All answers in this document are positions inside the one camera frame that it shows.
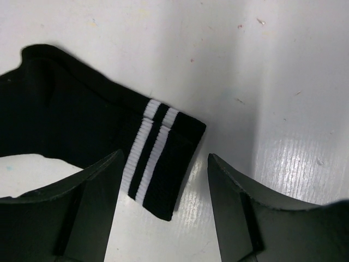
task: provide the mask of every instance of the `white stripe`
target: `white stripe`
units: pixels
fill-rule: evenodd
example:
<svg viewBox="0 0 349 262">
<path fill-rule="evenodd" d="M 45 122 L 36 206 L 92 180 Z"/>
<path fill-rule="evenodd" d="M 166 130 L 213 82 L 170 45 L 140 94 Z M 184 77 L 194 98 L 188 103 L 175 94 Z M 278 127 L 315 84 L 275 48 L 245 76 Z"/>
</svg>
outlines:
<svg viewBox="0 0 349 262">
<path fill-rule="evenodd" d="M 143 118 L 141 127 L 137 132 L 136 139 L 133 142 L 129 157 L 127 158 L 124 171 L 123 171 L 123 176 L 121 180 L 121 189 L 124 190 L 125 192 L 129 191 L 131 180 L 133 178 L 133 175 L 135 174 L 138 161 L 140 160 L 142 150 L 147 141 L 147 138 L 148 138 L 149 132 L 151 131 L 152 126 L 153 126 L 153 121 L 147 118 Z"/>
<path fill-rule="evenodd" d="M 155 141 L 154 147 L 151 151 L 151 155 L 147 162 L 140 186 L 138 187 L 138 191 L 136 194 L 136 202 L 138 202 L 141 205 L 143 204 L 144 197 L 146 196 L 146 193 L 148 190 L 148 186 L 153 177 L 154 169 L 166 145 L 166 140 L 169 135 L 169 131 L 170 131 L 169 128 L 165 126 L 161 126 L 159 134 L 157 136 L 157 140 Z"/>
<path fill-rule="evenodd" d="M 177 114 L 178 114 L 178 110 L 174 108 L 169 108 L 163 119 L 163 125 L 167 126 L 168 128 L 172 128 L 172 125 L 175 122 Z"/>
<path fill-rule="evenodd" d="M 143 116 L 152 120 L 154 118 L 160 104 L 161 103 L 159 101 L 151 99 L 148 102 L 146 109 L 144 110 Z"/>
</svg>

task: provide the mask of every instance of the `black plastic piece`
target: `black plastic piece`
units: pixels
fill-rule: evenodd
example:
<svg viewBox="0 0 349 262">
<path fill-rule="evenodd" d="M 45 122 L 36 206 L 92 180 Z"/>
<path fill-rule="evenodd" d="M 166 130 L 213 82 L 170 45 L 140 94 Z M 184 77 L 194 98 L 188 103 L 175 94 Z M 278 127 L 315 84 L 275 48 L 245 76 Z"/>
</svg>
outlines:
<svg viewBox="0 0 349 262">
<path fill-rule="evenodd" d="M 1 261 L 104 261 L 124 167 L 121 151 L 56 183 L 0 199 Z"/>
<path fill-rule="evenodd" d="M 287 197 L 213 154 L 208 181 L 222 262 L 349 261 L 349 201 Z"/>
</svg>

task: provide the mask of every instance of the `sock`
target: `sock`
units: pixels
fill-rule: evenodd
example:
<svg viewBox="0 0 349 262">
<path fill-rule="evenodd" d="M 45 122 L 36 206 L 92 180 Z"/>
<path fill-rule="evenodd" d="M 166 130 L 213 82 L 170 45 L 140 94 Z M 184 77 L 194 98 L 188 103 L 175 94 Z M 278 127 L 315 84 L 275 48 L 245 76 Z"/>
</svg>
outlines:
<svg viewBox="0 0 349 262">
<path fill-rule="evenodd" d="M 0 76 L 0 115 L 0 157 L 38 153 L 86 168 L 122 149 L 122 190 L 166 221 L 206 128 L 49 45 L 24 48 L 21 65 Z"/>
</svg>

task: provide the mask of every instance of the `sock cuff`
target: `sock cuff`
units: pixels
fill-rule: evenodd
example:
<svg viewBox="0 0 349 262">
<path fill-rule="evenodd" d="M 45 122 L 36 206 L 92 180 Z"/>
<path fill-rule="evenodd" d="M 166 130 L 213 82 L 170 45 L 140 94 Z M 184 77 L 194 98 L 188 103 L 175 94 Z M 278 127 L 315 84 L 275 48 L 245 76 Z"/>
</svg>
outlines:
<svg viewBox="0 0 349 262">
<path fill-rule="evenodd" d="M 154 118 L 160 105 L 151 100 L 145 109 L 121 189 L 158 218 L 170 221 L 183 177 L 206 126 L 173 108 L 167 109 L 161 124 L 154 122 L 149 118 Z M 184 135 L 172 128 L 175 123 Z"/>
</svg>

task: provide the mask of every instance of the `white surface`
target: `white surface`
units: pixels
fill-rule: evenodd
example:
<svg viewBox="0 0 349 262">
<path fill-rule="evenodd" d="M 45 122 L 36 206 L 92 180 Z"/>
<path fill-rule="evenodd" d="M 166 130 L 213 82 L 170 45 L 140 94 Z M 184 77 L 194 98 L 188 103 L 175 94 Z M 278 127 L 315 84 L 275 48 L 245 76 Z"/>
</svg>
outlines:
<svg viewBox="0 0 349 262">
<path fill-rule="evenodd" d="M 208 124 L 173 220 L 121 193 L 105 261 L 219 261 L 209 152 L 298 199 L 349 197 L 349 1 L 49 2 L 0 0 L 1 74 L 24 46 L 54 44 Z M 0 191 L 76 171 L 39 156 L 2 158 Z"/>
</svg>

